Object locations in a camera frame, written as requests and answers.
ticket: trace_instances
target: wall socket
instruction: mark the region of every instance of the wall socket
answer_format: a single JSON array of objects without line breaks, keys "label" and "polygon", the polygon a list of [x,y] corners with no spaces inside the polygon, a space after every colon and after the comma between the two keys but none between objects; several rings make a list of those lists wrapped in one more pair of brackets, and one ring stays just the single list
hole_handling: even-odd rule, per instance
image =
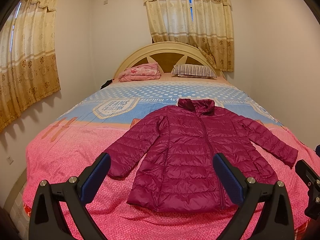
[{"label": "wall socket", "polygon": [[9,165],[13,163],[13,159],[11,158],[11,156],[7,157],[7,162],[9,163]]}]

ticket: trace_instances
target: silver bolt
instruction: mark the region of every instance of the silver bolt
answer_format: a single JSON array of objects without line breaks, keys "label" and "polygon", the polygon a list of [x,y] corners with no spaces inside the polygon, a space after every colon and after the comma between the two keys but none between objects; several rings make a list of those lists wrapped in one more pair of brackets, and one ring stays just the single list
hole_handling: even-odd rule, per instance
[{"label": "silver bolt", "polygon": [[284,183],[283,183],[281,180],[279,180],[279,181],[277,182],[277,184],[278,184],[279,187],[283,187],[283,186],[284,186]]},{"label": "silver bolt", "polygon": [[70,183],[75,183],[76,181],[77,181],[77,177],[71,177],[70,179],[69,179],[69,182]]},{"label": "silver bolt", "polygon": [[47,181],[46,180],[43,180],[40,182],[40,186],[41,187],[44,187],[45,185],[47,185]]},{"label": "silver bolt", "polygon": [[255,180],[253,177],[247,178],[247,181],[248,181],[250,184],[256,183],[256,180]]}]

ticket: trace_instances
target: arched headboard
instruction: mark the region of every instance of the arched headboard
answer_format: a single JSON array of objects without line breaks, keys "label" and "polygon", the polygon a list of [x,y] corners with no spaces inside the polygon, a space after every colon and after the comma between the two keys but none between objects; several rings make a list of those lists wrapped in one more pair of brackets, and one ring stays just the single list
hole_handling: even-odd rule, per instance
[{"label": "arched headboard", "polygon": [[152,62],[158,62],[164,73],[171,72],[173,66],[179,64],[205,65],[212,68],[217,76],[225,78],[223,72],[216,70],[199,49],[173,41],[157,42],[138,49],[122,62],[114,78],[126,68]]}]

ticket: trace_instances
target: jacket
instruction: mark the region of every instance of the jacket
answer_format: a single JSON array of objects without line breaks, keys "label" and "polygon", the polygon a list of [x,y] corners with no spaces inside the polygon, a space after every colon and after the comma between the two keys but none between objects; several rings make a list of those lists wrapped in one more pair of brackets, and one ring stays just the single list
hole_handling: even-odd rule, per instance
[{"label": "jacket", "polygon": [[180,99],[148,114],[105,152],[111,178],[126,177],[143,159],[128,204],[158,212],[215,212],[233,206],[212,167],[223,153],[246,177],[274,184],[278,178],[250,142],[292,168],[298,151],[258,122],[215,106]]}]

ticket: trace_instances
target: curtain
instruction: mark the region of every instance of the curtain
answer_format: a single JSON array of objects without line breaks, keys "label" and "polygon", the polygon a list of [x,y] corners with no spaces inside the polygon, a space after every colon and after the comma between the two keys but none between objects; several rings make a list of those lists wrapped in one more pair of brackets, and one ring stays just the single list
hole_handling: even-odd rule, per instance
[{"label": "curtain", "polygon": [[221,71],[234,71],[234,36],[230,0],[192,0],[196,43]]},{"label": "curtain", "polygon": [[189,0],[144,0],[154,42],[176,41],[196,46]]},{"label": "curtain", "polygon": [[21,0],[0,32],[0,132],[60,90],[54,49],[57,0]]},{"label": "curtain", "polygon": [[[234,71],[230,0],[144,0],[154,42],[177,41],[199,48],[211,65]],[[190,7],[193,9],[193,20]]]}]

